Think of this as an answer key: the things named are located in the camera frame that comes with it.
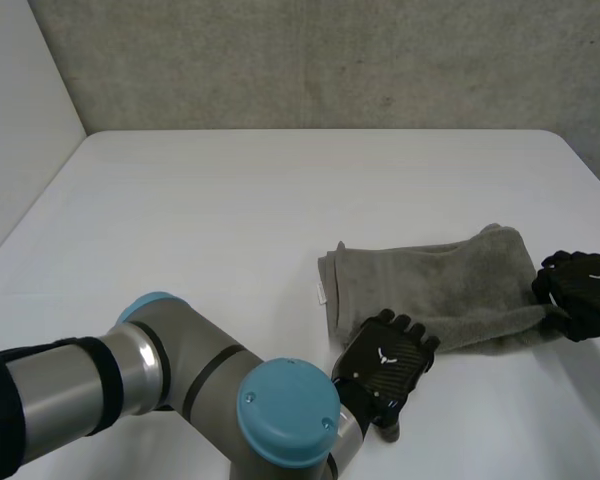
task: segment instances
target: black strap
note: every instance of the black strap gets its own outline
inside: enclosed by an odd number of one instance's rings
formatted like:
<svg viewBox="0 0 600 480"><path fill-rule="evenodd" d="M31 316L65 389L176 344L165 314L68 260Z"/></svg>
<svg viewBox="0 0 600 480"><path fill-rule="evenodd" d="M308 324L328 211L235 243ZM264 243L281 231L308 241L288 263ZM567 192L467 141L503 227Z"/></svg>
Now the black strap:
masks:
<svg viewBox="0 0 600 480"><path fill-rule="evenodd" d="M0 480L16 473L22 465L26 439L20 394L0 356Z"/></svg>
<svg viewBox="0 0 600 480"><path fill-rule="evenodd" d="M193 407L193 402L196 401L196 397L202 386L207 381L207 379L211 376L213 372L215 372L216 368L222 365L226 360L234 356L236 353L246 350L242 345L230 345L224 350L221 350L215 357L213 357L207 365L200 371L198 376L193 380L193 383L189 387L187 394L184 396L184 403L182 405L182 415L184 419L191 423L191 408Z"/></svg>
<svg viewBox="0 0 600 480"><path fill-rule="evenodd" d="M17 347L10 348L8 350L1 350L0 356L4 363L13 362L14 360L19 360L24 357L28 357L30 355L36 355L38 353L46 352L48 350L53 350L54 348L63 347L65 345L73 345L76 343L76 338L63 338L61 340L56 340L53 343L47 343L44 345L34 345L33 347Z"/></svg>
<svg viewBox="0 0 600 480"><path fill-rule="evenodd" d="M102 415L93 431L87 434L87 437L90 437L109 428L118 420L124 403L124 387L118 362L109 347L94 337L78 338L75 344L93 360L102 385Z"/></svg>
<svg viewBox="0 0 600 480"><path fill-rule="evenodd" d="M329 471L331 472L331 480L338 480L338 465L336 464L336 460L331 454L329 454L329 456L327 457L327 466L329 467Z"/></svg>

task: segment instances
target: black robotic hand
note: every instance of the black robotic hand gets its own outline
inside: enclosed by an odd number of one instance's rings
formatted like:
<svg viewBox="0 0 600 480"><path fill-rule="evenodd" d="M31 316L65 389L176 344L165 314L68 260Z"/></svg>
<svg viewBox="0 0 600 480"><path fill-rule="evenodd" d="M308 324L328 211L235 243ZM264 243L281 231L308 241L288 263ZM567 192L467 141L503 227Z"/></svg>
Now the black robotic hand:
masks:
<svg viewBox="0 0 600 480"><path fill-rule="evenodd" d="M341 402L354 414L363 435L373 423L389 442L399 438L400 410L420 376L433 365L440 345L435 336L422 342L422 324L409 328L408 316L394 317L391 310L383 310L367 319L332 375Z"/></svg>
<svg viewBox="0 0 600 480"><path fill-rule="evenodd" d="M542 262L532 284L540 303L555 303L569 317L549 315L544 326L574 342L600 337L600 255L559 251Z"/></svg>

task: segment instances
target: folded towel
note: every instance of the folded towel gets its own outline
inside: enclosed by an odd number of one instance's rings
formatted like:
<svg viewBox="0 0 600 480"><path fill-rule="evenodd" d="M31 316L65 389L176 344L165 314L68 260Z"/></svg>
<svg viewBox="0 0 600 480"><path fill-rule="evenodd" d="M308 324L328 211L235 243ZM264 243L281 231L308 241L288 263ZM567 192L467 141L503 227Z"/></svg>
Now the folded towel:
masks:
<svg viewBox="0 0 600 480"><path fill-rule="evenodd" d="M498 354L560 337L540 321L553 305L531 290L536 272L517 230L487 226L464 242L354 250L340 242L318 260L329 334L344 345L368 317L390 308L437 335L439 352Z"/></svg>

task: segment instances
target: blue joint cap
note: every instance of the blue joint cap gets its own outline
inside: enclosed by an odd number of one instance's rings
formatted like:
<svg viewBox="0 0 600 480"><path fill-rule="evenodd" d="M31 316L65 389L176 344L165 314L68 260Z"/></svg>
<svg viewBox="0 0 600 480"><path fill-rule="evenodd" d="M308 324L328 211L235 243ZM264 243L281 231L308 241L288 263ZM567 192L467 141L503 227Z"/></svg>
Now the blue joint cap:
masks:
<svg viewBox="0 0 600 480"><path fill-rule="evenodd" d="M184 300L182 300L179 297L175 297L173 295L171 295L170 293L167 292L151 292L151 293L147 293L145 295L142 295L140 298L138 298L135 302L133 302L131 305L129 305L127 308L125 308L122 313L120 314L120 316L118 317L118 320L116 321L116 325L120 325L121 323L124 323L127 321L127 319L133 315L133 313L138 310L139 308L144 307L145 305L151 303L151 302L155 302L156 300L162 300L164 298L173 298L174 300L180 300L182 302L184 302Z"/></svg>
<svg viewBox="0 0 600 480"><path fill-rule="evenodd" d="M279 467L316 465L338 436L338 392L322 370L303 360L258 365L240 385L237 410L251 448Z"/></svg>

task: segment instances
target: towel label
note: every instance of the towel label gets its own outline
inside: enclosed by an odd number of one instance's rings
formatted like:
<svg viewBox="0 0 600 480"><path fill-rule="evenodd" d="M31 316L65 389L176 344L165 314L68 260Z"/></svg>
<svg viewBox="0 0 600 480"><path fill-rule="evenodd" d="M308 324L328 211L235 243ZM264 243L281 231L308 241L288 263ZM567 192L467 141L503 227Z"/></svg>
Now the towel label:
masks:
<svg viewBox="0 0 600 480"><path fill-rule="evenodd" d="M327 295L324 293L324 287L322 286L322 282L318 282L318 303L320 305L324 305L327 303Z"/></svg>

